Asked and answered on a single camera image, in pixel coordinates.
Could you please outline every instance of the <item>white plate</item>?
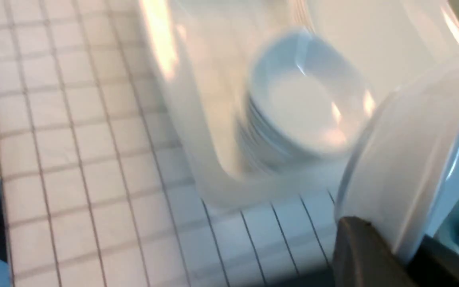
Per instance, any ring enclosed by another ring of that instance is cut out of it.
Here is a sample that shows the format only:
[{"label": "white plate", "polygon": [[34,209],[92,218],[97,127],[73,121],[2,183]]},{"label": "white plate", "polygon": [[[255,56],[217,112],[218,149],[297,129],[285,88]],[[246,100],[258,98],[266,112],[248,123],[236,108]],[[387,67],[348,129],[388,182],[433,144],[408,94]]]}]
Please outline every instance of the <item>white plate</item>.
[{"label": "white plate", "polygon": [[267,47],[248,84],[263,119],[304,152],[348,151],[375,109],[361,75],[306,29],[289,31]]}]

